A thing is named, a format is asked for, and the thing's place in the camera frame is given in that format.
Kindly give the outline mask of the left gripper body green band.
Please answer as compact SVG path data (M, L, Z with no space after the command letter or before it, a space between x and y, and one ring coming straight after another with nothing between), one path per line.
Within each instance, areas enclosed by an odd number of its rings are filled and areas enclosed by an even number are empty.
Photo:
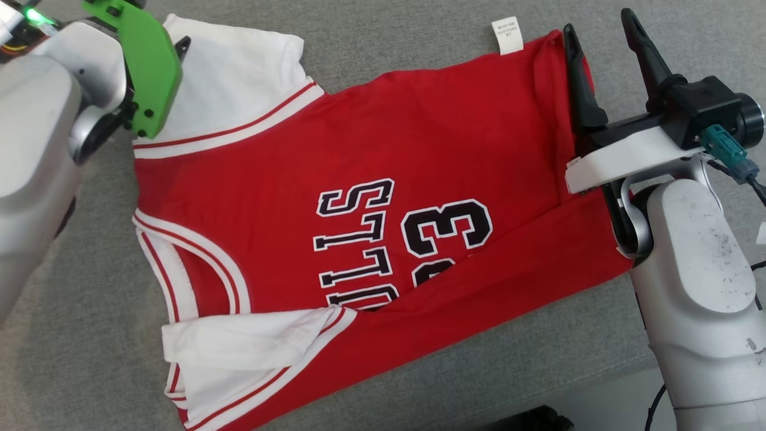
M45 16L37 1L2 2L2 62L41 56L79 82L85 114L96 133L121 126L153 138L164 128L181 79L169 33L143 1L84 1L85 19Z

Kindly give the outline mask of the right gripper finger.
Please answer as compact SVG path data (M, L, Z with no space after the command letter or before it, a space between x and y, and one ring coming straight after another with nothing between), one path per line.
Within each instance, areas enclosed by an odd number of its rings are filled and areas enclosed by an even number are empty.
M563 40L572 130L578 136L586 135L604 128L609 120L595 98L585 53L571 23L563 28Z
M670 68L655 44L630 8L621 10L621 23L627 44L637 57L644 87L648 95L646 110L649 114L663 109L662 82L672 75Z

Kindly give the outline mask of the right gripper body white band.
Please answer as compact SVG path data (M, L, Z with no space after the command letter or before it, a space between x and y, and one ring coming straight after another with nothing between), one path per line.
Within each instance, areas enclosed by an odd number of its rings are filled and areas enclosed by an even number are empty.
M567 191L583 193L616 180L688 178L710 185L701 147L682 150L663 130L661 115L644 114L575 135L576 156L564 179Z

